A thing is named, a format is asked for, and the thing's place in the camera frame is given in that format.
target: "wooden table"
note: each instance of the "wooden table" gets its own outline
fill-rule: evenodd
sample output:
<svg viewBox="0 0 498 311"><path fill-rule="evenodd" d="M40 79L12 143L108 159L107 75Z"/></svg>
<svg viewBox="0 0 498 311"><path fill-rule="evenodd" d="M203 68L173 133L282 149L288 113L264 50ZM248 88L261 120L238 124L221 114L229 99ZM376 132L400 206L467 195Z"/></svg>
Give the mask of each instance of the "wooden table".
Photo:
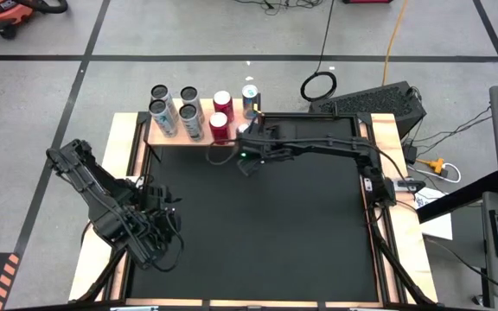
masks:
<svg viewBox="0 0 498 311"><path fill-rule="evenodd" d="M182 105L181 100L175 99L178 108ZM201 104L204 107L206 120L214 112L212 99L202 99ZM234 133L237 126L246 122L242 116L241 100L234 100L235 123L231 125L231 132ZM116 113L112 120L112 127L107 141L105 155L102 166L116 178L127 176L129 162L131 161L132 148L137 145L138 150L135 154L135 164L133 175L141 174L143 156L146 152L145 144L135 144L134 136L136 130L144 131L144 126L137 125L138 113ZM166 138L158 129L155 122L151 120L147 142L150 145L199 145L209 144L212 142L210 129L205 129L205 138L202 142L194 143L189 140L185 129L180 124L178 135L174 138ZM397 163L402 174L407 176L405 160L400 147L399 133L392 114L373 114L372 128L377 146L386 152ZM367 136L366 125L361 124L361 134ZM394 180L400 179L395 167L384 156L381 159L382 168L386 177ZM415 206L412 195L406 192L397 192L397 200L405 202L410 206ZM433 301L437 301L436 290L431 277L430 264L426 255L422 229L418 222L417 214L410 210L408 206L397 205L390 209L391 221L393 225L393 235L397 245L399 261L405 267L412 280L422 289L422 291ZM385 237L385 227L383 222L379 223L380 230ZM70 293L70 299L75 299L83 295L97 278L99 272L107 264L111 254L111 248L103 242L92 229L86 232L84 244L80 251L80 258L76 273L74 275L73 287ZM392 302L399 302L397 288L395 286L395 277L393 270L387 260L384 258L386 283L389 299ZM118 299L122 285L122 275L125 270L125 258L118 265L113 279L111 288L111 299ZM412 303L412 298L408 293L404 293L406 299ZM159 306L202 306L202 300L177 300L177 299L127 299L127 304L131 305L159 305ZM262 307L300 307L316 308L316 301L210 301L210 305L243 307L243 306L262 306ZM326 302L326 308L373 308L382 307L378 302L358 302L358 301L330 301Z"/></svg>

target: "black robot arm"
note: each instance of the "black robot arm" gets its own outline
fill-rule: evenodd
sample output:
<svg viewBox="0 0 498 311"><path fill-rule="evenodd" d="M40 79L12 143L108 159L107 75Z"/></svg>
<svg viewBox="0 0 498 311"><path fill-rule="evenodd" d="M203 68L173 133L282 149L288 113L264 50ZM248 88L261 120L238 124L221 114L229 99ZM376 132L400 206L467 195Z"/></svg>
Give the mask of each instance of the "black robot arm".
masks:
<svg viewBox="0 0 498 311"><path fill-rule="evenodd" d="M364 179L367 201L384 206L395 205L393 182L384 177L378 152L366 138L341 140L329 134L301 137L308 135L290 122L276 119L270 126L266 123L253 124L238 137L240 152L245 154L239 167L249 175L261 164L293 160L295 156L307 152L350 157L355 160Z"/></svg>
<svg viewBox="0 0 498 311"><path fill-rule="evenodd" d="M51 168L81 194L95 233L115 251L128 250L142 268L154 266L180 231L180 219L166 187L144 186L115 179L95 162L86 141L73 140L59 150L48 149Z"/></svg>

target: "can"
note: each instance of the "can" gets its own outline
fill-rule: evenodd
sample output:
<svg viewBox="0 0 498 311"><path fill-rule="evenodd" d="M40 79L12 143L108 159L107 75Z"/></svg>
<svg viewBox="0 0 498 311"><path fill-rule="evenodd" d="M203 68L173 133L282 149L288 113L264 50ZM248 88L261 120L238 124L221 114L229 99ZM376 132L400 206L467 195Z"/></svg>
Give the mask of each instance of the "can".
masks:
<svg viewBox="0 0 498 311"><path fill-rule="evenodd" d="M249 124L240 124L238 128L235 130L237 137L239 137L239 135L241 135L244 131L246 131L247 128L249 128Z"/></svg>
<svg viewBox="0 0 498 311"><path fill-rule="evenodd" d="M260 105L260 93L254 85L243 86L241 89L243 95L243 117L246 119L253 119L257 116L255 105Z"/></svg>
<svg viewBox="0 0 498 311"><path fill-rule="evenodd" d="M203 124L199 117L197 107L192 104L187 104L180 108L180 119L183 126L186 127L189 138L195 142L199 142L205 136L203 134Z"/></svg>
<svg viewBox="0 0 498 311"><path fill-rule="evenodd" d="M164 85L156 85L151 89L151 100L161 99L169 108L170 114L172 118L174 118L174 122L178 122L178 110L174 105L174 100L170 95L169 88Z"/></svg>
<svg viewBox="0 0 498 311"><path fill-rule="evenodd" d="M211 133L213 134L213 139L218 142L222 139L230 138L230 128L228 126L228 116L224 112L215 112L208 121L208 125L211 128Z"/></svg>
<svg viewBox="0 0 498 311"><path fill-rule="evenodd" d="M166 137L178 134L178 125L164 100L155 99L149 105L149 113Z"/></svg>
<svg viewBox="0 0 498 311"><path fill-rule="evenodd" d="M229 92L220 91L213 97L214 111L222 112L228 117L228 123L233 121L233 101Z"/></svg>
<svg viewBox="0 0 498 311"><path fill-rule="evenodd" d="M201 101L199 100L199 92L192 86L186 86L180 92L180 97L184 105L193 105L197 109L197 114L201 123L205 122L205 113L203 112L203 106L201 106Z"/></svg>

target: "shop vacuum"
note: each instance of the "shop vacuum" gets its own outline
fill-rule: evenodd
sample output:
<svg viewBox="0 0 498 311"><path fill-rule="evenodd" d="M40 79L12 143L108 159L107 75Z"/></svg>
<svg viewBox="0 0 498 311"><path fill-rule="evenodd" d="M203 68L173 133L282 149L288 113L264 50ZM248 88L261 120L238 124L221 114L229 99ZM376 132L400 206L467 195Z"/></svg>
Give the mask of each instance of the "shop vacuum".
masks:
<svg viewBox="0 0 498 311"><path fill-rule="evenodd" d="M49 5L43 0L0 0L0 35L5 39L16 36L16 28L27 22L34 12L60 14L68 10L67 0Z"/></svg>

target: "orange striped tape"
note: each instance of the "orange striped tape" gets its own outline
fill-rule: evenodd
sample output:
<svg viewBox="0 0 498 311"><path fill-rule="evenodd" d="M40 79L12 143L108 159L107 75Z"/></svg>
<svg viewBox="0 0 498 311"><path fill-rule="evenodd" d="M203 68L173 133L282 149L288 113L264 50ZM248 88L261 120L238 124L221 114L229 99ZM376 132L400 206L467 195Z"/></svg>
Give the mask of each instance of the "orange striped tape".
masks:
<svg viewBox="0 0 498 311"><path fill-rule="evenodd" d="M3 272L0 276L0 310L3 310L3 306L9 297L10 286L15 278L19 261L20 258L16 254L10 254L7 263L3 267Z"/></svg>

